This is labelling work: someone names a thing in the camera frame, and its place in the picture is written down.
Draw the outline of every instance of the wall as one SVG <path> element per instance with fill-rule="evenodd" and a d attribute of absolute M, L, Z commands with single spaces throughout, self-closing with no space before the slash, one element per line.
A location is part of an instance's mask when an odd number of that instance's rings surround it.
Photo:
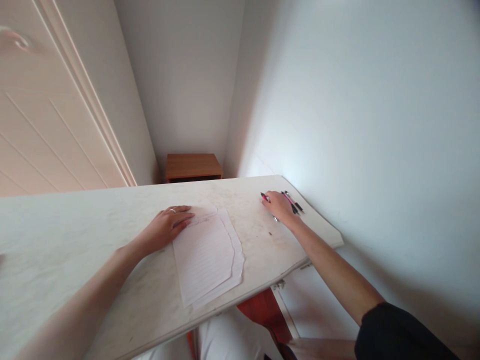
<path fill-rule="evenodd" d="M 244 0 L 115 2 L 155 154 L 223 162 Z"/>
<path fill-rule="evenodd" d="M 342 232 L 345 259 L 456 346 L 480 330 L 479 14 L 247 0 L 224 161 L 231 177 L 286 177 Z M 355 338 L 314 269 L 285 281 L 301 337 Z"/>
<path fill-rule="evenodd" d="M 55 4 L 136 184 L 157 184 L 159 167 L 114 1 Z"/>

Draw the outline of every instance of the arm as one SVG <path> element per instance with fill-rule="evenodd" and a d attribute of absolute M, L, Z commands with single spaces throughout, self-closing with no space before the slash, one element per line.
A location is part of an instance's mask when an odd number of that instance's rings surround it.
<path fill-rule="evenodd" d="M 384 303 L 377 290 L 335 250 L 292 213 L 289 201 L 279 192 L 266 193 L 270 202 L 262 204 L 296 237 L 316 271 L 348 314 L 360 326 L 362 317 Z"/>
<path fill-rule="evenodd" d="M 189 209 L 190 206 L 173 206 L 159 212 L 134 240 L 115 250 L 100 270 L 38 330 L 16 359 L 82 359 L 132 270 L 145 256 L 177 237 L 195 215 L 186 212 Z"/>

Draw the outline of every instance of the door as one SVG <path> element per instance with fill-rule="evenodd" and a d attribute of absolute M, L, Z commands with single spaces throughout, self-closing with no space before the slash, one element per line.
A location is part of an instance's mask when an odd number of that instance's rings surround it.
<path fill-rule="evenodd" d="M 32 0 L 0 2 L 0 197 L 127 186 Z"/>

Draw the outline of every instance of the hand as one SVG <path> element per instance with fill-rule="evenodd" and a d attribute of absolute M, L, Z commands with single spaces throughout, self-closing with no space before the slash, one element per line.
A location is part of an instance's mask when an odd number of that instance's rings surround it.
<path fill-rule="evenodd" d="M 297 220 L 298 217 L 293 213 L 292 205 L 283 194 L 278 191 L 267 191 L 265 195 L 270 198 L 270 202 L 262 199 L 261 203 L 278 221 L 289 227 Z"/>
<path fill-rule="evenodd" d="M 185 205 L 170 206 L 160 211 L 132 243 L 140 247 L 144 256 L 163 249 L 190 224 L 190 218 L 195 216 L 194 213 L 187 212 L 190 208 L 191 206 Z"/>

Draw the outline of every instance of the black sleeve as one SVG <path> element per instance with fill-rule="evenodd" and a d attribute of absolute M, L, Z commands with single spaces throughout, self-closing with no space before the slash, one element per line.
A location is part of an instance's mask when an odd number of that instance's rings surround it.
<path fill-rule="evenodd" d="M 363 316 L 355 343 L 355 355 L 358 360 L 459 360 L 415 317 L 386 302 Z"/>

